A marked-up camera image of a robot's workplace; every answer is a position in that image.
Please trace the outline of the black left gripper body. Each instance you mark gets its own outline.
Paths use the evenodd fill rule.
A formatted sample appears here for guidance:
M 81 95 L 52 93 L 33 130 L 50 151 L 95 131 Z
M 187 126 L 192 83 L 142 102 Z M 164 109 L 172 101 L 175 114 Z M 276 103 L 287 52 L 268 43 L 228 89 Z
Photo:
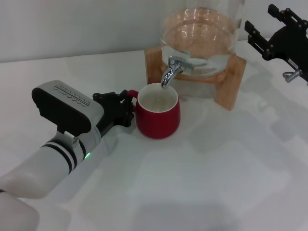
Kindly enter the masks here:
M 103 107 L 103 116 L 97 123 L 96 127 L 100 132 L 101 138 L 106 135 L 114 126 L 125 124 L 125 110 L 120 102 L 116 101 L 98 101 Z

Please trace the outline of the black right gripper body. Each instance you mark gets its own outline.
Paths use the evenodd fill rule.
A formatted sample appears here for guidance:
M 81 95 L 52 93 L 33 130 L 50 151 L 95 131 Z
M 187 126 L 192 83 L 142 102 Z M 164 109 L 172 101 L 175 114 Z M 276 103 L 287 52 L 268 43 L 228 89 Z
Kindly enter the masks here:
M 263 59 L 281 59 L 288 63 L 294 72 L 308 80 L 308 22 L 303 20 L 289 24 L 274 33 L 266 43 Z

